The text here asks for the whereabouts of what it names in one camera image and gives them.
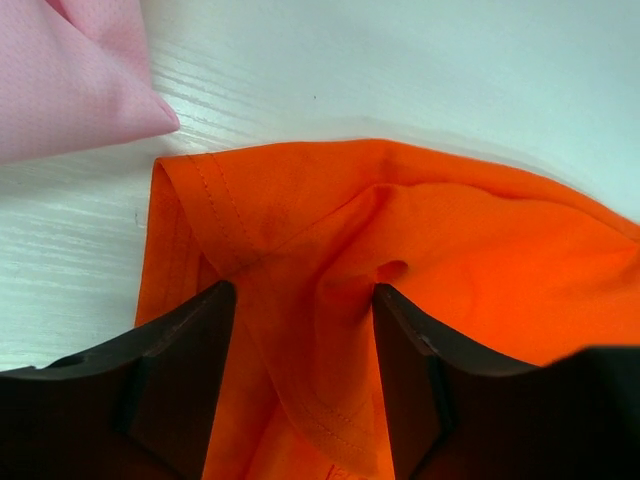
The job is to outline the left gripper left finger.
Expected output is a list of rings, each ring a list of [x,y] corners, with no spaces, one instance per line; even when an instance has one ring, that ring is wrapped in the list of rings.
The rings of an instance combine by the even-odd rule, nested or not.
[[[221,281],[44,368],[1,375],[5,479],[198,479],[234,322]]]

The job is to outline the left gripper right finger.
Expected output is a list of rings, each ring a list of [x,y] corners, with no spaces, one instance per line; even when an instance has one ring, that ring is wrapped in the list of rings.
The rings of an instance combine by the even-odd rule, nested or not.
[[[431,317],[388,284],[372,297],[399,479],[635,479],[639,351],[590,347],[538,367]]]

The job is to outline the orange t shirt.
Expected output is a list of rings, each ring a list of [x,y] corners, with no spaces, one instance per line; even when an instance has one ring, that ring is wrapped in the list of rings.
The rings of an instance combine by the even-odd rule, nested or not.
[[[639,228],[553,180],[386,140],[158,159],[136,321],[238,300],[207,479],[393,475],[370,299],[544,364],[639,340]]]

